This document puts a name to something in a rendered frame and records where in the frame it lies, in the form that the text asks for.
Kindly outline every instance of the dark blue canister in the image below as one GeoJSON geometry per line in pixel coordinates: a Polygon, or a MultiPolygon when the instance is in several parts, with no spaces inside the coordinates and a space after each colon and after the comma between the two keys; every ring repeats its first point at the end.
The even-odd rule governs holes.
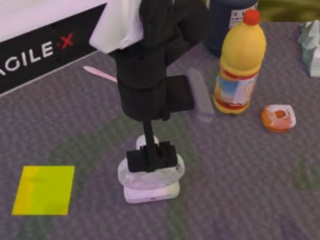
{"type": "Polygon", "coordinates": [[[216,57],[221,56],[225,37],[234,25],[242,22],[245,11],[257,9],[258,0],[210,0],[211,30],[205,47],[216,57]]]}

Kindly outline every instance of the bottle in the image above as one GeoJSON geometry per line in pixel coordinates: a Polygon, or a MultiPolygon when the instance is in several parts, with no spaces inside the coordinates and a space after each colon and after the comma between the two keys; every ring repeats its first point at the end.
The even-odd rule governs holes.
{"type": "Polygon", "coordinates": [[[257,10],[247,10],[224,39],[213,101],[225,114],[241,114],[249,107],[267,45],[259,21],[257,10]]]}
{"type": "Polygon", "coordinates": [[[228,31],[242,22],[247,10],[257,9],[258,0],[207,0],[207,2],[211,14],[211,28],[203,43],[211,54],[219,58],[228,31]]]}

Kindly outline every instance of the bottle label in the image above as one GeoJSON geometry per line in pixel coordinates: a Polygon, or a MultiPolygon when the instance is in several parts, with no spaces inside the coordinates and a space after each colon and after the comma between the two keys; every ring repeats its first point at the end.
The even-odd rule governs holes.
{"type": "Polygon", "coordinates": [[[214,99],[225,108],[241,109],[245,107],[255,88],[258,73],[250,76],[235,76],[227,72],[224,73],[234,80],[226,80],[218,75],[214,99]]]}
{"type": "Polygon", "coordinates": [[[231,28],[233,28],[236,24],[242,22],[244,15],[245,15],[245,12],[247,10],[249,10],[249,9],[257,10],[257,8],[258,8],[258,2],[255,5],[248,7],[248,8],[245,8],[245,9],[232,10],[230,22],[229,22],[229,30],[231,28]]]}

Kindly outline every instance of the yellow green paper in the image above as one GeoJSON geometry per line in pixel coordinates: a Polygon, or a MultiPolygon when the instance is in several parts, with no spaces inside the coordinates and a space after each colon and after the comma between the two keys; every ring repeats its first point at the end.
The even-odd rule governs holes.
{"type": "Polygon", "coordinates": [[[67,215],[74,166],[24,166],[12,215],[67,215]]]}

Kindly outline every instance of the tissue box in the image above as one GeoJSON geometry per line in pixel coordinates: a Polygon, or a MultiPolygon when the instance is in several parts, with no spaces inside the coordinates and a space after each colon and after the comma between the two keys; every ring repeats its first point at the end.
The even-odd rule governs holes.
{"type": "Polygon", "coordinates": [[[0,1],[0,95],[96,51],[89,39],[106,0],[10,2],[0,1]]]}

